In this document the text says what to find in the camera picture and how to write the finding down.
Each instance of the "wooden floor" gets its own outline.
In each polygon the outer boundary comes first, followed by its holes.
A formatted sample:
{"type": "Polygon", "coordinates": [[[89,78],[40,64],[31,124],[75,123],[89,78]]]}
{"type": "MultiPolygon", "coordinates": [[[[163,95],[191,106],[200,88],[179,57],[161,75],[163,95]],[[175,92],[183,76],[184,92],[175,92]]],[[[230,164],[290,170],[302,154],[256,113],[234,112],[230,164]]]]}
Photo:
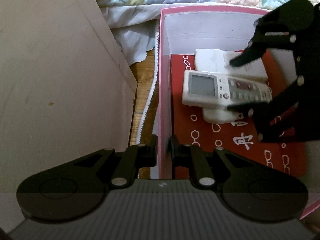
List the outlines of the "wooden floor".
{"type": "MultiPolygon", "coordinates": [[[[134,106],[134,114],[133,114],[133,120],[132,120],[132,128],[130,133],[130,145],[136,144],[140,119],[142,117],[142,112],[146,105],[151,84],[153,81],[154,67],[155,67],[154,50],[147,52],[147,58],[144,61],[135,63],[130,66],[132,73],[138,82],[136,101],[134,106]]],[[[149,111],[144,122],[144,128],[141,133],[141,139],[140,139],[141,143],[148,144],[151,139],[157,106],[158,106],[158,96],[157,96],[157,86],[156,86],[155,95],[151,100],[149,111]]],[[[139,177],[143,179],[150,179],[150,168],[140,169],[139,177]]]]}

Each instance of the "pink cardboard box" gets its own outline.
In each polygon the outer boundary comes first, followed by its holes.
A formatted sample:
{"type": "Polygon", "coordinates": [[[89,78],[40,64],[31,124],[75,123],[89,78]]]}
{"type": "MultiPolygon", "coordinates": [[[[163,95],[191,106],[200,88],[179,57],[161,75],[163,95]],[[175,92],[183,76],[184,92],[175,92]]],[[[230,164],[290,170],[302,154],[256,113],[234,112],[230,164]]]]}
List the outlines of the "pink cardboard box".
{"type": "MultiPolygon", "coordinates": [[[[170,58],[172,54],[193,55],[196,49],[222,49],[238,51],[247,47],[254,34],[253,23],[268,10],[233,6],[203,5],[166,8],[161,11],[159,38],[159,131],[158,131],[158,169],[159,179],[172,177],[171,157],[168,152],[172,135],[171,124],[171,75],[170,58]]],[[[288,84],[296,79],[294,60],[291,51],[270,50],[278,63],[288,84]]],[[[308,173],[305,184],[315,188],[320,172],[316,154],[320,144],[306,143],[308,173]]],[[[320,206],[320,194],[314,193],[303,216],[320,206]]]]}

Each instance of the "red mat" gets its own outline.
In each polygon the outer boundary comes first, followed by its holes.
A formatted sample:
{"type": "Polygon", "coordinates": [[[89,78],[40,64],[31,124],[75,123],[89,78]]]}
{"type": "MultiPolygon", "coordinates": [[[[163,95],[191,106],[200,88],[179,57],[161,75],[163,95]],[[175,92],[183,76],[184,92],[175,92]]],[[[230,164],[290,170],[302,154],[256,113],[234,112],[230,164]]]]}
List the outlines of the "red mat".
{"type": "MultiPolygon", "coordinates": [[[[285,80],[268,52],[262,57],[262,61],[274,97],[286,88],[285,80]]],[[[173,134],[177,135],[180,143],[192,143],[204,151],[213,151],[215,147],[221,146],[295,177],[306,174],[304,143],[261,143],[257,140],[257,131],[250,118],[239,116],[233,123],[212,125],[203,120],[200,107],[183,105],[181,97],[183,73],[186,69],[194,70],[194,56],[171,56],[173,134]]],[[[178,167],[175,172],[177,179],[189,177],[186,168],[178,167]]]]}

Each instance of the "white chinese character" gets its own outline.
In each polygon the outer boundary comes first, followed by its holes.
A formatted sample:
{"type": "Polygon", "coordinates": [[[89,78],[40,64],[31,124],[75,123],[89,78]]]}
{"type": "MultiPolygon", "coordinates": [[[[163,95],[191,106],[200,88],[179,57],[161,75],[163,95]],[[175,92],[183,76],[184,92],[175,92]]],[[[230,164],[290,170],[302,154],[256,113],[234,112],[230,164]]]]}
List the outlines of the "white chinese character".
{"type": "Polygon", "coordinates": [[[231,123],[231,125],[233,125],[233,126],[244,126],[247,124],[248,124],[247,122],[241,122],[241,121],[231,123]]]}
{"type": "Polygon", "coordinates": [[[249,150],[249,146],[248,144],[253,144],[253,142],[249,142],[251,139],[252,139],[253,135],[247,135],[247,136],[244,136],[243,132],[241,133],[241,137],[234,137],[233,138],[233,142],[236,144],[236,145],[242,145],[244,144],[246,149],[249,150]]]}

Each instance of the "gray ribbed surface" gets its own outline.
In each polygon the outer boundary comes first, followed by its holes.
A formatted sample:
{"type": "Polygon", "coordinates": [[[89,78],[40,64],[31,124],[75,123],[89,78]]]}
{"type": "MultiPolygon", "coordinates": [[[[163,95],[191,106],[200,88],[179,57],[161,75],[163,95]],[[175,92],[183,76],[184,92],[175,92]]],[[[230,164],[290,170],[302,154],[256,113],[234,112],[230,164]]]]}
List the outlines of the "gray ribbed surface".
{"type": "Polygon", "coordinates": [[[259,224],[227,210],[214,192],[189,180],[141,180],[109,193],[95,212],[79,220],[48,225],[26,220],[12,233],[16,240],[195,240],[312,239],[298,220],[259,224]]]}

